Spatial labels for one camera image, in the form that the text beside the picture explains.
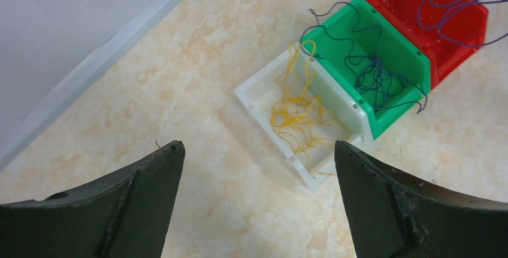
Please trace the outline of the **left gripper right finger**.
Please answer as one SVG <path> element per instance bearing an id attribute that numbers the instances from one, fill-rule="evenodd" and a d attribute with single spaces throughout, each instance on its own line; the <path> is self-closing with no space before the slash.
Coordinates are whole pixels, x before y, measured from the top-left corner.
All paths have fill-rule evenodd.
<path id="1" fill-rule="evenodd" d="M 507 204 L 422 180 L 337 141 L 335 167 L 358 257 L 506 257 Z"/>

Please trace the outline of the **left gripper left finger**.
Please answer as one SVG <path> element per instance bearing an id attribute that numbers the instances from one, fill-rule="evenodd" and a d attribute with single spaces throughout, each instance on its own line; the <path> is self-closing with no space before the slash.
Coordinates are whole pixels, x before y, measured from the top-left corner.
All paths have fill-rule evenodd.
<path id="1" fill-rule="evenodd" d="M 186 150 L 146 157 L 41 201 L 1 205 L 2 257 L 161 257 Z"/>

